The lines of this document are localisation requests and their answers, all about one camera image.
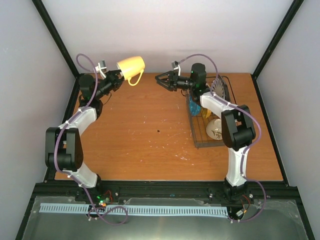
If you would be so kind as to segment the yellow mug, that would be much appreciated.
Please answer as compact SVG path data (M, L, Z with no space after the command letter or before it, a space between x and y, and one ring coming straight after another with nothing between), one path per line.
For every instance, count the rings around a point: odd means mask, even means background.
M135 87L145 71L145 62L141 56L132 56L116 63L117 68L120 70L124 80L132 87ZM135 83L131 83L132 78L138 75Z

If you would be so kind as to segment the teal polka dot plate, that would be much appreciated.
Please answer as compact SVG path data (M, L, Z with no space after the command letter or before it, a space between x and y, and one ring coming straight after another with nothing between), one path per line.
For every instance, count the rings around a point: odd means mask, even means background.
M189 97L189 111L192 117L197 116L201 112L201 107L193 101L192 97Z

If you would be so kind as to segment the yellow plate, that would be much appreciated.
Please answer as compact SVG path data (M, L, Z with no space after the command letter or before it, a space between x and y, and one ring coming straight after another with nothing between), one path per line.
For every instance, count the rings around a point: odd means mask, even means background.
M209 118L211 114L212 114L212 111L207 108L204 108L201 113L202 117L205 119Z

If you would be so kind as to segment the white blue striped plate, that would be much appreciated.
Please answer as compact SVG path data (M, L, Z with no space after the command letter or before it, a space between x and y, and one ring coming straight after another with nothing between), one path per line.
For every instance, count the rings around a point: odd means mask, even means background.
M213 81L212 81L212 90L221 98L225 98L225 84L224 81L222 80L222 78L220 76L216 77Z

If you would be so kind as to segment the black wire dish rack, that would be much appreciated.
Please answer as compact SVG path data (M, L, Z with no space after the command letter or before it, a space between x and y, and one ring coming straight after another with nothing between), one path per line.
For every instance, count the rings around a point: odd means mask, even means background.
M229 88L229 94L230 94L230 102L235 104L237 101L236 101L236 97L235 97L231 82L228 88ZM218 117L212 113L209 118L203 118L202 111L204 108L202 107L201 107L200 113L197 116L191 116L191 113L189 110L189 97L191 96L187 90L183 90L181 93L184 94L185 100L186 100L188 120L190 124L191 136L193 138L194 146L197 149L223 146L224 145L223 140L214 140L210 138L206 133L206 127L209 121L213 119L218 119Z

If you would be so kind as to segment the black rimmed striped plate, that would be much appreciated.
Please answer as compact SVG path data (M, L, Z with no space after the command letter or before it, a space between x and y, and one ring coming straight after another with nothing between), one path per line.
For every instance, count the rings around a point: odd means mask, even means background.
M230 91L229 91L230 79L227 76L222 76L222 83L223 83L223 89L224 89L224 99L230 102L231 101Z

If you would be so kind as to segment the white ceramic bowl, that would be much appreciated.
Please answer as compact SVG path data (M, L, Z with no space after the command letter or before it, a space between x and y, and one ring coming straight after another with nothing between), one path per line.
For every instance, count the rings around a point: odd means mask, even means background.
M206 126L206 134L213 140L221 141L222 137L222 122L221 119L215 118L208 122Z

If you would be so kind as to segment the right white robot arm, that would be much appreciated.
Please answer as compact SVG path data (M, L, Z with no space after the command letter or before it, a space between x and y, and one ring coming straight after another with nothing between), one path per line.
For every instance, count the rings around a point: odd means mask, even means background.
M207 85L206 67L202 63L191 66L190 76L181 76L177 69L155 77L156 83L168 91L187 90L192 100L211 111L221 120L221 136L228 148L228 171L223 195L234 202L245 192L246 167L250 145L256 137L250 110L246 105L234 105L220 97Z

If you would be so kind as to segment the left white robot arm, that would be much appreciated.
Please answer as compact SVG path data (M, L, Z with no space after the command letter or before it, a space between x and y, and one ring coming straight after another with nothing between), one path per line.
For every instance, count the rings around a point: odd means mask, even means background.
M49 127L45 133L45 164L47 167L72 178L80 187L87 188L86 195L92 201L103 198L104 188L99 184L101 178L84 162L81 135L101 115L101 98L117 91L124 78L120 70L109 70L103 79L90 74L79 80L79 107L75 114L58 127Z

